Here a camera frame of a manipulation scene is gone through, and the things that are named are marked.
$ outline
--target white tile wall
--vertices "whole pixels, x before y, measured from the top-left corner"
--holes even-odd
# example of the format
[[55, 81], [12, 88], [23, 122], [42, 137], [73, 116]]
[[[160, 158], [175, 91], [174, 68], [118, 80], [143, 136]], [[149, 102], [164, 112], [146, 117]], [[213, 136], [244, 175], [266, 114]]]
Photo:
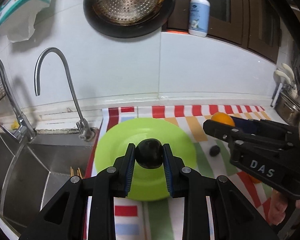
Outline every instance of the white tile wall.
[[[78, 99], [140, 94], [172, 98], [213, 93], [271, 96], [275, 65], [236, 46], [209, 38], [157, 30], [130, 40], [109, 38], [87, 23], [83, 0], [52, 0], [37, 15], [29, 41], [0, 37], [0, 58], [21, 108], [72, 100], [61, 60], [49, 54], [41, 70], [41, 95], [34, 94], [34, 67], [47, 47], [65, 54]], [[5, 98], [0, 116], [11, 114]]]
[[156, 92], [160, 34], [157, 30], [130, 40], [106, 37], [90, 27], [82, 5], [43, 20], [30, 40], [7, 47], [21, 107], [72, 99], [65, 70], [55, 54], [43, 61], [41, 95], [34, 95], [34, 67], [48, 47], [57, 47], [65, 54], [78, 99]]
[[272, 96], [276, 66], [244, 49], [189, 34], [162, 33], [159, 92]]

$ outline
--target metal pot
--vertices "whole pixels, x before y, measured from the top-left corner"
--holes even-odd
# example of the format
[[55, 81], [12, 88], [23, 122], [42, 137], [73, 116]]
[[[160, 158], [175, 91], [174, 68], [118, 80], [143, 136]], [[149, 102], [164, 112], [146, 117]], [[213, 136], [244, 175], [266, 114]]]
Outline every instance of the metal pot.
[[298, 126], [300, 122], [300, 104], [292, 99], [286, 91], [281, 91], [274, 108], [279, 116], [289, 125]]
[[298, 95], [297, 86], [294, 81], [293, 83], [291, 83], [291, 85], [288, 85], [286, 87], [286, 90], [289, 97], [295, 100], [300, 105], [300, 96]]

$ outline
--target faucet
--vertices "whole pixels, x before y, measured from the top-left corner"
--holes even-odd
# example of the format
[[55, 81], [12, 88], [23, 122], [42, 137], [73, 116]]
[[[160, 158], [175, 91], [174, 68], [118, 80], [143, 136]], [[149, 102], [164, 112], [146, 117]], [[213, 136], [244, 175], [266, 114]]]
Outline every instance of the faucet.
[[79, 135], [79, 137], [81, 139], [84, 139], [85, 141], [89, 141], [94, 137], [95, 134], [90, 129], [87, 120], [85, 118], [83, 118], [83, 115], [81, 113], [81, 109], [80, 109], [80, 106], [79, 106], [79, 103], [78, 103], [78, 100], [77, 100], [77, 96], [75, 95], [75, 92], [74, 92], [74, 87], [73, 87], [73, 84], [72, 84], [72, 79], [71, 79], [71, 75], [70, 75], [68, 62], [66, 60], [65, 55], [61, 52], [60, 49], [57, 49], [55, 47], [47, 48], [39, 56], [39, 58], [37, 60], [37, 63], [35, 65], [35, 70], [34, 70], [34, 91], [35, 91], [35, 95], [36, 96], [40, 95], [40, 69], [41, 69], [43, 59], [50, 52], [54, 52], [62, 60], [63, 66], [65, 67], [65, 70], [66, 70], [66, 76], [67, 76], [67, 79], [68, 79], [68, 84], [69, 84], [69, 88], [70, 88], [72, 98], [73, 98], [73, 101], [74, 101], [74, 104], [75, 104], [75, 108], [77, 109], [79, 117], [80, 117], [80, 121], [77, 122], [77, 127], [78, 127], [78, 129], [81, 133], [81, 135]]
[[10, 87], [6, 71], [4, 69], [3, 63], [0, 60], [0, 78], [3, 83], [3, 88], [6, 91], [6, 94], [8, 96], [8, 99], [10, 101], [10, 104], [12, 106], [13, 111], [16, 114], [17, 121], [19, 123], [19, 127], [14, 132], [10, 132], [8, 129], [6, 129], [3, 125], [1, 125], [2, 130], [7, 133], [11, 138], [16, 140], [18, 143], [20, 143], [23, 139], [23, 137], [26, 135], [26, 137], [31, 141], [34, 139], [36, 133], [34, 129], [32, 128], [28, 118], [26, 115], [21, 111], [16, 98], [13, 95], [12, 89]]

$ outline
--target bottle label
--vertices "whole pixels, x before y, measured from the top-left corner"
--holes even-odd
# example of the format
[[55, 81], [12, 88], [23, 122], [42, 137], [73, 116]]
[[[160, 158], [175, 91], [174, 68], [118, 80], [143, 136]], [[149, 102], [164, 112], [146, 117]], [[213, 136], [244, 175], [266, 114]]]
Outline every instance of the bottle label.
[[208, 32], [210, 6], [202, 3], [190, 3], [189, 29]]

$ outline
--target tissue box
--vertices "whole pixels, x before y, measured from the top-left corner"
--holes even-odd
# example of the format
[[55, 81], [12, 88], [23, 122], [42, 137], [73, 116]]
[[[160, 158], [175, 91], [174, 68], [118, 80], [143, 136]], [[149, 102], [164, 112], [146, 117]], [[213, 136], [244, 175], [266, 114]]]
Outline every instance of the tissue box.
[[28, 40], [34, 33], [37, 13], [51, 0], [5, 0], [0, 6], [0, 34], [11, 42]]

